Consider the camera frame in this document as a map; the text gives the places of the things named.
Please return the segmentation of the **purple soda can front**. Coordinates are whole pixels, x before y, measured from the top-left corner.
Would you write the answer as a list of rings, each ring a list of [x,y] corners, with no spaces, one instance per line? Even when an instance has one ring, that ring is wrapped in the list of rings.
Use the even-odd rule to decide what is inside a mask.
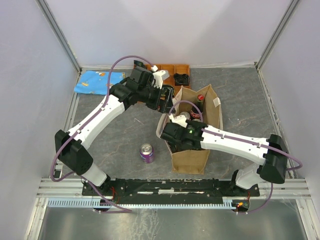
[[[150,164],[154,161],[154,148],[149,143],[144,143],[139,149],[139,154],[142,160]]]

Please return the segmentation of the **tan canvas tote bag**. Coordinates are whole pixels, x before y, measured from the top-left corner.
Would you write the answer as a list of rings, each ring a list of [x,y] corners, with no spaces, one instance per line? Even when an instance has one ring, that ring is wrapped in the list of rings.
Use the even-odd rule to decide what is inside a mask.
[[[175,94],[173,103],[180,100],[195,103],[198,95],[204,96],[203,121],[217,129],[223,129],[221,102],[218,95],[209,84],[204,88],[194,91],[181,87]],[[173,152],[169,150],[172,163],[172,172],[180,174],[204,174],[204,169],[210,155],[209,150],[184,150]]]

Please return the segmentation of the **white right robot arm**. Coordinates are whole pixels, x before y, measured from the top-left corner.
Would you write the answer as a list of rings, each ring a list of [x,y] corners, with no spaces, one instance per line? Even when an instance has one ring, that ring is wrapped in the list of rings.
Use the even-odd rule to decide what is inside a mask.
[[[215,150],[252,161],[250,166],[237,170],[235,180],[229,183],[231,193],[236,196],[263,181],[285,183],[288,149],[279,135],[250,137],[186,120],[185,123],[166,123],[160,138],[177,150]]]

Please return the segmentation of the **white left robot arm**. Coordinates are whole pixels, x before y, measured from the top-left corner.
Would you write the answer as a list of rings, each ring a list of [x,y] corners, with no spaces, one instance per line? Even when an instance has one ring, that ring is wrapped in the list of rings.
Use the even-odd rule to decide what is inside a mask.
[[[54,158],[90,181],[99,195],[106,195],[111,189],[110,177],[94,163],[89,147],[113,119],[138,102],[151,110],[168,113],[174,96],[174,88],[164,84],[169,77],[167,70],[136,66],[129,77],[110,88],[109,95],[78,125],[55,134]]]

